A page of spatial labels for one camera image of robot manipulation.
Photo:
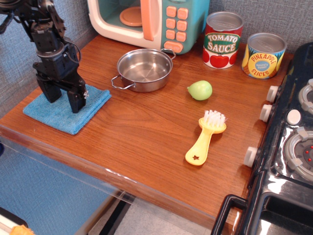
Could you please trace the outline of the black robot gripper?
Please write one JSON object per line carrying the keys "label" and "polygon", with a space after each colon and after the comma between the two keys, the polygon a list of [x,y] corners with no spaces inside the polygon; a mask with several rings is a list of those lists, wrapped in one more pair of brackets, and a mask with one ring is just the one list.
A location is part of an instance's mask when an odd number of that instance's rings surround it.
{"label": "black robot gripper", "polygon": [[38,50],[40,61],[35,62],[33,68],[46,99],[53,103],[62,96],[61,89],[66,90],[72,112],[78,113],[86,105],[89,95],[83,78],[78,74],[80,50],[75,44],[59,46],[52,52]]}

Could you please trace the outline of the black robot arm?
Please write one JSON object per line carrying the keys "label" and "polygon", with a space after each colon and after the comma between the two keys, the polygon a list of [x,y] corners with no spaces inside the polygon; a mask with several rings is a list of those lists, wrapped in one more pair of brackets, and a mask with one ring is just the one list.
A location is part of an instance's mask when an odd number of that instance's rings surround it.
{"label": "black robot arm", "polygon": [[84,79],[78,73],[79,47],[65,37],[64,20],[51,0],[2,0],[0,13],[6,18],[0,25],[4,33],[12,21],[21,24],[36,46],[40,62],[33,64],[46,99],[53,103],[67,92],[73,113],[79,112],[89,95]]}

